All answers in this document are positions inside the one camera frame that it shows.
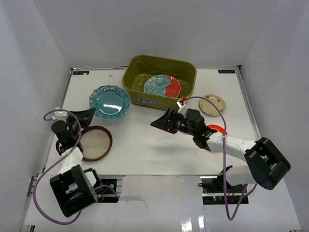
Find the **orange plastic plate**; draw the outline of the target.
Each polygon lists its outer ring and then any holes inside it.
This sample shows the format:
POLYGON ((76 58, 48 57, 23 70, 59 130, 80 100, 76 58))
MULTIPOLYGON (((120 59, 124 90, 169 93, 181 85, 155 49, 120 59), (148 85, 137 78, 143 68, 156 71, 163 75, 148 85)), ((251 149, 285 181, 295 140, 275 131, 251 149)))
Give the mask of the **orange plastic plate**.
POLYGON ((206 143, 208 146, 208 150, 210 152, 220 152, 223 153, 224 151, 224 143, 223 139, 227 136, 227 133, 224 131, 224 128, 215 124, 210 124, 208 127, 215 131, 215 133, 212 133, 206 143))

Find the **teal scalloped plate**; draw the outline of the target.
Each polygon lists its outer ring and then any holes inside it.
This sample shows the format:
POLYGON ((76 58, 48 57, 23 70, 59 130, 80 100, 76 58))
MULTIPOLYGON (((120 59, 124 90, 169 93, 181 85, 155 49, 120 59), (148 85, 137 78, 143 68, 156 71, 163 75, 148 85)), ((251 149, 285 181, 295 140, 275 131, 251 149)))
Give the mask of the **teal scalloped plate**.
POLYGON ((100 86, 89 96, 89 107, 95 108, 94 115, 103 120, 117 120, 128 114, 130 96, 120 87, 100 86))

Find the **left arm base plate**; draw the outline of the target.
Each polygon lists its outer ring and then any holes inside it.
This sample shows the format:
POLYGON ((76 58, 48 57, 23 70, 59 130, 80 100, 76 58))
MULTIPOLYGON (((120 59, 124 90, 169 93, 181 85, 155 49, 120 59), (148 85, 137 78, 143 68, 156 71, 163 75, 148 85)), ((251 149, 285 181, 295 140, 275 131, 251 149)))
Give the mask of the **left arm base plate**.
POLYGON ((113 195, 113 191, 116 192, 116 188, 117 188, 117 179, 104 178, 104 179, 101 179, 100 184, 95 186, 95 191, 99 195, 105 195, 105 194, 113 195))

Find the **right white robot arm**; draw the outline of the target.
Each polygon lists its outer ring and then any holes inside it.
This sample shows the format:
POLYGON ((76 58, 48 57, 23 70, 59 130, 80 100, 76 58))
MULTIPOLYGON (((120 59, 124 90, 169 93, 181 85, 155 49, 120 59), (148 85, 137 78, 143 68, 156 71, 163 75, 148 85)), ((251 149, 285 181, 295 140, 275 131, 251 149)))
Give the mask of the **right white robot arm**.
POLYGON ((182 115, 169 108, 150 125, 172 134, 180 131, 191 135, 201 149, 226 153, 244 161, 245 165, 226 167, 220 172, 218 188, 225 193, 245 184, 273 190, 291 169, 289 161, 270 139, 262 137, 255 141, 224 136, 207 126, 198 110, 189 109, 182 115))

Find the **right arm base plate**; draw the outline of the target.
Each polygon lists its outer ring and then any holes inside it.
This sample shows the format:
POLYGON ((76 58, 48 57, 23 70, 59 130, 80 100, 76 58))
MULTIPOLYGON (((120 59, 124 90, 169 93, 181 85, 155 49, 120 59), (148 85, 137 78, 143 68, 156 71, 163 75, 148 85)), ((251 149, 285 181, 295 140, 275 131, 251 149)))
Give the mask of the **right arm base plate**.
MULTIPOLYGON (((223 193, 224 191, 223 179, 218 177, 202 178, 198 186, 202 187, 203 193, 223 193)), ((232 186, 226 183, 226 192, 228 195, 232 193, 241 193, 244 187, 245 185, 232 186)))

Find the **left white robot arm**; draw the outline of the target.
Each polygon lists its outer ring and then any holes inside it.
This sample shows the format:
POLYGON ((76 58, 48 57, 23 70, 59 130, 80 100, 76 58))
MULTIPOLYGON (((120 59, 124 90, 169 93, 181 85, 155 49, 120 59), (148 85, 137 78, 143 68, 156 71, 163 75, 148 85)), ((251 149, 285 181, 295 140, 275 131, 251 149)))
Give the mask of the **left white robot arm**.
POLYGON ((81 131, 87 129, 95 109, 67 113, 51 126, 58 138, 57 152, 63 161, 59 173, 50 178, 50 185, 59 207, 66 217, 70 217, 98 201, 96 192, 101 190, 102 181, 98 173, 89 168, 83 170, 83 147, 80 142, 81 131))

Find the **red and teal patterned plate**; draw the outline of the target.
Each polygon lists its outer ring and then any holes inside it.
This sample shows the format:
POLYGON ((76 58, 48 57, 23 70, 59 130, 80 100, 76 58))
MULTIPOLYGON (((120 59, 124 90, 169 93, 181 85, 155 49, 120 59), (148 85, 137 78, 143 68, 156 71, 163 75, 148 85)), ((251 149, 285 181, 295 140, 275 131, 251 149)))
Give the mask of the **red and teal patterned plate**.
POLYGON ((181 92, 181 85, 175 77, 160 74, 151 77, 145 82, 143 92, 176 98, 181 92))

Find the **dark red rimmed plate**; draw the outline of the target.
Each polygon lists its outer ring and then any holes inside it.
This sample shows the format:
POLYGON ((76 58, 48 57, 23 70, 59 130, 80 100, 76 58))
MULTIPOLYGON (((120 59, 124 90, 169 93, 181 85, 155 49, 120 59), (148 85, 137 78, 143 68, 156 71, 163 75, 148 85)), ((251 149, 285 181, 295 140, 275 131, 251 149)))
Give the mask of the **dark red rimmed plate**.
POLYGON ((105 157, 112 147, 112 134, 102 126, 90 126, 82 131, 83 161, 94 162, 105 157))

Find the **cream plate with calligraphy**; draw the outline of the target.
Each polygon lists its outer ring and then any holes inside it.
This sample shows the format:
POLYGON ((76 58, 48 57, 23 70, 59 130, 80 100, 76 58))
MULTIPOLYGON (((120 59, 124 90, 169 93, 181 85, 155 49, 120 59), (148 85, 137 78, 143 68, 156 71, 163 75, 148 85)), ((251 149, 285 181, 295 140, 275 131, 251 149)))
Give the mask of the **cream plate with calligraphy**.
POLYGON ((217 109, 222 113, 226 110, 225 101, 214 94, 205 95, 203 98, 199 100, 199 107, 203 113, 208 116, 219 116, 217 109))

